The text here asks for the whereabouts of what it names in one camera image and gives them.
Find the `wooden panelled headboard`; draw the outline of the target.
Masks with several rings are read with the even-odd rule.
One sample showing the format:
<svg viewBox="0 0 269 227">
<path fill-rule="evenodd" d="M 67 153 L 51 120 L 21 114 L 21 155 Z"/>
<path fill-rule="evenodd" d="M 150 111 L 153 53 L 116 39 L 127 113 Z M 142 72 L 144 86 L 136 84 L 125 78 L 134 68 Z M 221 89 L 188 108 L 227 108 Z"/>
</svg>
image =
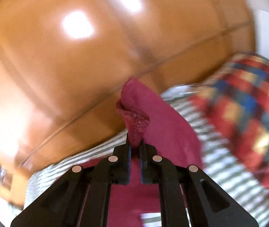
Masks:
<svg viewBox="0 0 269 227">
<path fill-rule="evenodd" d="M 121 131 L 129 78 L 162 93 L 254 49 L 246 0 L 0 0 L 0 197 Z"/>
</svg>

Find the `multicolour plaid blanket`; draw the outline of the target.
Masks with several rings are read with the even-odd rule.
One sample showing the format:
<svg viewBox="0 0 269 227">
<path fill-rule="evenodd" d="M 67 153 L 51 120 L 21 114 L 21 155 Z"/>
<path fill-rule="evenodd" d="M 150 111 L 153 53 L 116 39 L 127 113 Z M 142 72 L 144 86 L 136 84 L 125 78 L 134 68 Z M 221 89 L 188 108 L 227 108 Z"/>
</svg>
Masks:
<svg viewBox="0 0 269 227">
<path fill-rule="evenodd" d="M 234 55 L 190 101 L 269 191 L 269 60 L 254 53 Z"/>
</svg>

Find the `crimson red garment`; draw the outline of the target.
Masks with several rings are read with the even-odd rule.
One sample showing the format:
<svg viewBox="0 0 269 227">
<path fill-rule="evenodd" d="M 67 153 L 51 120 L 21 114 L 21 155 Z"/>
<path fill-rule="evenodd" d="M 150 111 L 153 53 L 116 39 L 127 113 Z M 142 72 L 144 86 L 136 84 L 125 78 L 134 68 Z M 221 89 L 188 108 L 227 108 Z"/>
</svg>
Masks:
<svg viewBox="0 0 269 227">
<path fill-rule="evenodd" d="M 177 166 L 202 165 L 201 144 L 190 124 L 160 96 L 128 80 L 116 104 L 131 146 L 130 181 L 112 184 L 106 226 L 141 226 L 141 215 L 161 212 L 158 185 L 141 182 L 140 142 L 153 145 L 160 156 Z"/>
</svg>

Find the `green white checkered bedsheet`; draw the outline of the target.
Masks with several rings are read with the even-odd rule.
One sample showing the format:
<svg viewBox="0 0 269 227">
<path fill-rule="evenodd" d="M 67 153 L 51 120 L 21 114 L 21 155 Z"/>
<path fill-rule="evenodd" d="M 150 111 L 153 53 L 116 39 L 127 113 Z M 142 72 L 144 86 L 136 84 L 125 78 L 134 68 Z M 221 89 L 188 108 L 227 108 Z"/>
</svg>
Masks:
<svg viewBox="0 0 269 227">
<path fill-rule="evenodd" d="M 194 88 L 183 85 L 172 87 L 161 96 L 189 122 L 197 134 L 202 143 L 204 172 L 254 217 L 259 226 L 266 226 L 269 223 L 269 191 L 231 154 L 225 147 L 227 140 L 215 132 L 213 125 L 191 104 L 189 96 L 194 92 Z M 95 148 L 34 173 L 27 185 L 24 206 L 28 207 L 71 166 L 108 156 L 114 147 L 125 141 L 126 131 L 123 130 Z"/>
</svg>

